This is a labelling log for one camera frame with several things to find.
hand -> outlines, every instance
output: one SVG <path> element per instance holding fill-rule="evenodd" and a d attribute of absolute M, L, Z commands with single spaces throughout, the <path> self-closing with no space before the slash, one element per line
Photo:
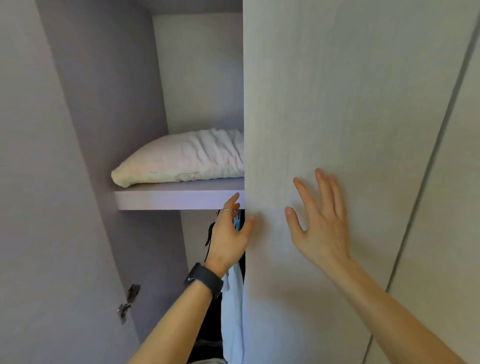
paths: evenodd
<path fill-rule="evenodd" d="M 255 225 L 255 218 L 249 217 L 243 224 L 241 231 L 235 230 L 232 219 L 236 210 L 240 208 L 240 204 L 236 203 L 239 196 L 240 194 L 236 193 L 225 202 L 213 226 L 212 242 L 210 243 L 210 252 L 205 267 L 220 278 L 240 260 L 245 249 L 247 249 Z"/>
<path fill-rule="evenodd" d="M 339 268 L 351 261 L 347 211 L 333 175 L 325 179 L 322 170 L 316 169 L 315 177 L 322 197 L 321 210 L 303 182 L 293 179 L 307 210 L 307 230 L 301 228 L 294 209 L 287 207 L 285 215 L 297 249 L 332 278 Z"/>

black watch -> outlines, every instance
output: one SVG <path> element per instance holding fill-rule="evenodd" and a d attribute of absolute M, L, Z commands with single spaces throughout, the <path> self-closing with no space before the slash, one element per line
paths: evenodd
<path fill-rule="evenodd" d="M 222 292 L 223 281 L 214 272 L 205 268 L 200 263 L 196 263 L 187 277 L 187 283 L 192 283 L 198 279 L 205 286 L 210 288 L 213 298 L 217 298 Z"/>

wardrobe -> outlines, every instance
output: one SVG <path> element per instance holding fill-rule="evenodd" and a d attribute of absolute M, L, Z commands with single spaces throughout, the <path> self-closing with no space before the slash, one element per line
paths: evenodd
<path fill-rule="evenodd" d="M 479 12 L 473 0 L 3 1 L 0 361 L 126 362 L 240 192 L 257 216 L 245 363 L 387 363 L 290 241 L 284 207 L 305 218 L 292 179 L 313 189 L 322 167 L 345 191 L 352 256 L 479 362 Z M 146 143 L 211 127 L 244 130 L 244 179 L 111 181 Z"/>

white shelf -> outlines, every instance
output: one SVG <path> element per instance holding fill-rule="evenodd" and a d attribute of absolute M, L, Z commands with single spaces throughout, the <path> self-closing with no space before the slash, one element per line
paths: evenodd
<path fill-rule="evenodd" d="M 218 210 L 236 192 L 245 208 L 243 178 L 145 183 L 114 192 L 119 210 Z"/>

person's left arm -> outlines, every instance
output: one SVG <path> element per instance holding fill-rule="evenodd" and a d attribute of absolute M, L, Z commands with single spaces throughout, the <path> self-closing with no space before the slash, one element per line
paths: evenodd
<path fill-rule="evenodd" d="M 232 214 L 240 207 L 236 203 L 238 197 L 239 194 L 233 195 L 218 214 L 204 264 L 220 278 L 240 260 L 254 226 L 254 218 L 250 218 L 240 232 L 235 230 Z M 186 363 L 212 298 L 212 291 L 195 280 L 163 316 L 129 364 Z"/>

